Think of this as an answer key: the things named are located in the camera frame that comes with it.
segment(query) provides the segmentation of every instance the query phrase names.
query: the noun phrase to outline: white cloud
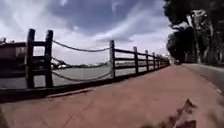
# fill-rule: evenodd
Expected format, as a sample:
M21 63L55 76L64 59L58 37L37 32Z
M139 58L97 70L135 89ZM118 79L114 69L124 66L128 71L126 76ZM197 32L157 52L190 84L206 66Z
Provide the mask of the white cloud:
M122 49L132 49L133 45L135 45L138 46L140 51L148 49L150 52L164 53L166 52L165 40L171 32L168 27L160 27L160 24L164 25L164 22L166 22L164 19L166 18L152 18L153 9L142 10L141 5L136 5L127 18L111 30L88 36L81 33L76 25L73 28L68 28L65 19L52 14L48 10L48 6L55 0L4 0L4 2L7 8L4 11L7 11L5 13L9 14L10 18L6 19L0 16L0 36L7 37L8 40L25 41L29 28L37 30L36 40L44 40L46 31L52 29L55 33L55 40L73 47L108 47L109 42L99 42L99 40L121 37L132 40L129 43L117 42L116 46ZM67 0L56 2L60 2L59 4L63 6L67 3ZM158 29L153 30L153 33L136 34L140 29L150 30L150 27L154 26L158 26ZM109 59L108 52L94 54L74 52L57 45L53 45L53 55L69 63L96 63Z
M60 5L65 6L68 3L68 0L60 0Z

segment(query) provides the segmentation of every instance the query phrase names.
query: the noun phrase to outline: pavement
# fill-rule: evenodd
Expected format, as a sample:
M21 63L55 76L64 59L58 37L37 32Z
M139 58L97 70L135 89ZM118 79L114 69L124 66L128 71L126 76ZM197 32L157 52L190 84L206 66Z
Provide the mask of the pavement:
M102 87L1 104L0 128L141 128L176 113L186 99L197 128L224 127L224 99L216 87L182 66Z

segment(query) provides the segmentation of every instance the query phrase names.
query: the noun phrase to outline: distant building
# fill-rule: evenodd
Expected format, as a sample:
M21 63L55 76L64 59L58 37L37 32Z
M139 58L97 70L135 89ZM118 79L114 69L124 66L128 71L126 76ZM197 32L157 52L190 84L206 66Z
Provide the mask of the distant building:
M17 69L24 66L25 47L0 45L0 69Z

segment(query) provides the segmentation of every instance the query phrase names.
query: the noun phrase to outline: river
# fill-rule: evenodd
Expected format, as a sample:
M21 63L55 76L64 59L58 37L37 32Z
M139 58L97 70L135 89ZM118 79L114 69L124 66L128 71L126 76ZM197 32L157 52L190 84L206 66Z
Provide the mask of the river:
M139 68L139 71L146 71L146 68ZM75 78L75 79L92 79L98 76L104 75L109 72L109 67L100 67L100 68L87 68L87 69L64 69L64 70L55 70L56 73L61 75ZM131 74L134 73L135 69L124 69L117 70L116 76ZM76 84L79 82L72 82L57 76L53 75L54 86L67 85L67 84ZM45 86L45 78L44 76L36 76L35 77L35 87L44 87ZM10 79L0 79L0 89L25 89L26 82L25 78L10 78Z

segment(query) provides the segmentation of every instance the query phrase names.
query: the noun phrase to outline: paved path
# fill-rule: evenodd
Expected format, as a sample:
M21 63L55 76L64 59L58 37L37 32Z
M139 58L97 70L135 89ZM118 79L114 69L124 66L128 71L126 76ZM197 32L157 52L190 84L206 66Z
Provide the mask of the paved path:
M197 128L223 128L222 96L181 66L89 92L2 104L1 109L6 128L140 128L165 120L187 98L198 107L192 116Z

